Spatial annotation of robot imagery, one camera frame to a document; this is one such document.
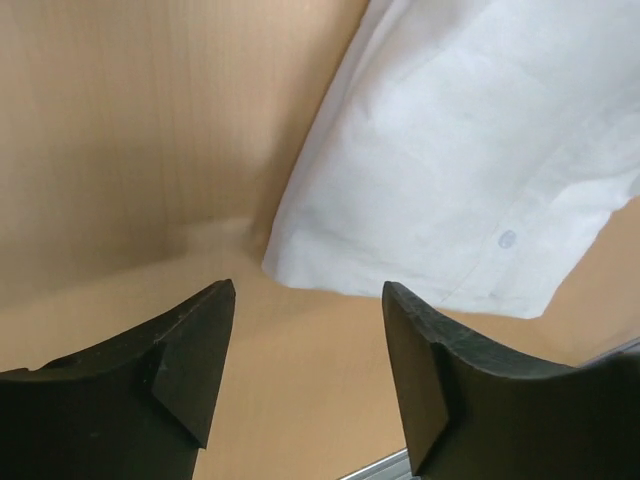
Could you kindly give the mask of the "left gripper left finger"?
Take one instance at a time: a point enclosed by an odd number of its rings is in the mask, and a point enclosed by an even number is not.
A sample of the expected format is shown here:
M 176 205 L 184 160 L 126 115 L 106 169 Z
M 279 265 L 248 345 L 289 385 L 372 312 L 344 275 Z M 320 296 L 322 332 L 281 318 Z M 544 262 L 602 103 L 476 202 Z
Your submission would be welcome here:
M 1 375 L 5 479 L 189 479 L 209 439 L 235 288 L 171 310 L 36 370 Z

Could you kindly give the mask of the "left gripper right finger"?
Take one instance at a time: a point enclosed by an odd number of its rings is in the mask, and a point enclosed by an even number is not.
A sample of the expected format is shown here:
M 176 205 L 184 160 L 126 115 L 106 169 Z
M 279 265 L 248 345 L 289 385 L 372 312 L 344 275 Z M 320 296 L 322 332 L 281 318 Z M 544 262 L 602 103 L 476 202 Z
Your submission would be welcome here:
M 388 282 L 386 343 L 422 479 L 635 479 L 639 356 L 572 367 L 500 344 Z

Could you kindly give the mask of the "white long sleeve shirt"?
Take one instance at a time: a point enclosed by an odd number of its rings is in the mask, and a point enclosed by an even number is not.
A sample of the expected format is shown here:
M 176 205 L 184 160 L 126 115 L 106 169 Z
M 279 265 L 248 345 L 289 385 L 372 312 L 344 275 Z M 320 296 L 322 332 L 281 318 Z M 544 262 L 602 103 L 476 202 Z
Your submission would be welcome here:
M 637 2 L 373 1 L 262 265 L 531 319 L 638 193 Z

